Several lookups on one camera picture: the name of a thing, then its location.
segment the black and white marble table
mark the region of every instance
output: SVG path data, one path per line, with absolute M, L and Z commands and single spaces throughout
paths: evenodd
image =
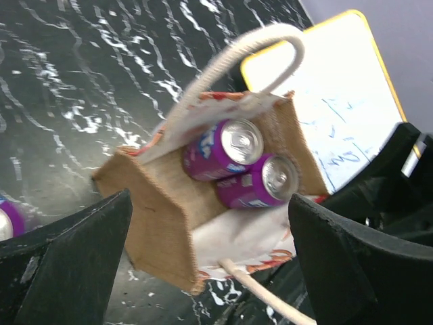
M 113 149 L 144 144 L 212 56 L 271 22 L 311 24 L 296 0 L 4 1 L 0 193 L 43 223 L 97 202 L 90 174 Z M 231 77 L 213 89 L 234 90 Z M 299 272 L 292 264 L 287 272 Z M 106 324 L 222 324 L 242 292 L 233 281 L 209 282 L 191 297 L 135 271 L 124 255 Z M 298 305 L 306 296 L 299 280 L 286 293 Z M 264 305 L 254 310 L 235 322 L 264 313 L 277 323 Z

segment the silver can top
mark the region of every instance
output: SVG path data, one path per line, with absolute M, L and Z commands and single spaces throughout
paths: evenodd
M 254 164 L 263 153 L 263 138 L 257 127 L 248 120 L 227 121 L 221 131 L 225 153 L 241 165 Z
M 298 190 L 299 177 L 293 163 L 283 156 L 270 156 L 266 159 L 262 178 L 268 193 L 277 200 L 288 201 Z
M 11 219 L 0 209 L 0 241 L 14 237 L 14 227 Z

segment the soda can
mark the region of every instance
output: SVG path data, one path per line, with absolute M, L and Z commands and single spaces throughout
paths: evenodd
M 186 173 L 213 181 L 246 172 L 263 153 L 263 138 L 250 121 L 225 120 L 190 143 L 183 154 Z
M 288 202 L 298 186 L 293 163 L 274 154 L 264 154 L 247 173 L 216 183 L 221 202 L 232 209 L 276 207 Z
M 13 203 L 0 195 L 0 241 L 22 235 L 24 219 Z

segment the rope handle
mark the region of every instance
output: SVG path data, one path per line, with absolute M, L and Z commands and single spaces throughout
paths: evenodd
M 232 260 L 221 259 L 218 263 L 228 274 L 234 276 L 237 281 L 243 284 L 257 298 L 280 313 L 287 320 L 296 325 L 317 325 L 316 321 L 282 301 L 247 273 L 237 268 Z
M 171 108 L 168 114 L 166 130 L 169 131 L 180 118 L 187 114 L 189 106 L 197 100 L 200 93 L 207 91 L 246 55 L 279 41 L 291 43 L 295 50 L 295 56 L 283 73 L 259 93 L 252 93 L 251 95 L 245 96 L 245 98 L 239 102 L 241 108 L 245 110 L 255 107 L 261 99 L 269 95 L 272 90 L 278 87 L 298 69 L 305 52 L 302 39 L 302 31 L 295 26 L 282 23 L 257 28 L 235 39 L 230 46 L 226 47 L 217 57 L 209 62 L 203 73 L 197 79 L 188 85 L 183 97 Z

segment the yellow frame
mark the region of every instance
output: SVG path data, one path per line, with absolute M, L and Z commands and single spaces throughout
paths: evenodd
M 396 91 L 394 89 L 394 86 L 392 85 L 391 78 L 390 78 L 390 76 L 388 74 L 388 71 L 386 70 L 385 63 L 384 63 L 384 61 L 383 61 L 383 59 L 382 59 L 382 57 L 380 55 L 380 52 L 379 52 L 379 48 L 378 48 L 378 46 L 377 46 L 377 44 L 376 44 L 376 42 L 375 42 L 375 40 L 373 38 L 373 34 L 371 33 L 371 29 L 370 29 L 370 26 L 368 25 L 367 18 L 364 16 L 364 14 L 362 12 L 360 12 L 359 10 L 350 9 L 350 10 L 348 10 L 346 12 L 343 12 L 343 13 L 341 13 L 341 14 L 333 17 L 333 18 L 330 18 L 330 19 L 328 19 L 328 20 L 326 20 L 324 22 L 321 22 L 320 24 L 314 25 L 314 26 L 306 29 L 304 31 L 304 33 L 309 33 L 312 30 L 315 30 L 316 28 L 320 28 L 322 26 L 325 26 L 326 24 L 329 24 L 330 22 L 333 22 L 334 20 L 337 20 L 338 18 L 341 18 L 343 16 L 347 16 L 347 15 L 350 15 L 350 14 L 358 15 L 362 19 L 365 27 L 370 32 L 370 35 L 371 35 L 371 44 L 373 45 L 375 54 L 376 54 L 376 56 L 377 56 L 377 58 L 379 60 L 380 66 L 382 67 L 382 72 L 384 73 L 386 82 L 388 83 L 388 86 L 390 88 L 392 97 L 394 98 L 395 104 L 396 104 L 396 106 L 398 108 L 398 112 L 400 113 L 400 116 L 401 116 L 402 120 L 404 122 L 407 122 L 405 112 L 403 111 L 403 108 L 401 107 L 400 101 L 398 100 L 397 93 L 396 93 Z M 252 59 L 254 59 L 257 56 L 261 56 L 262 54 L 264 54 L 264 53 L 266 53 L 266 52 L 268 52 L 268 51 L 270 51 L 272 49 L 275 49 L 275 48 L 283 45 L 284 43 L 286 43 L 286 41 L 278 42 L 278 43 L 276 43 L 276 44 L 274 44 L 272 46 L 267 47 L 266 49 L 262 49 L 261 51 L 258 51 L 256 53 L 254 53 L 251 56 L 248 56 L 247 58 L 245 58 L 245 59 L 242 60 L 242 63 L 241 63 L 241 66 L 240 66 L 240 70 L 241 70 L 241 74 L 242 74 L 242 76 L 243 76 L 243 78 L 245 80 L 245 84 L 246 84 L 246 86 L 247 86 L 248 89 L 252 88 L 252 84 L 251 84 L 250 79 L 248 78 L 248 74 L 246 72 L 246 68 L 245 68 L 246 63 L 249 60 L 252 60 Z

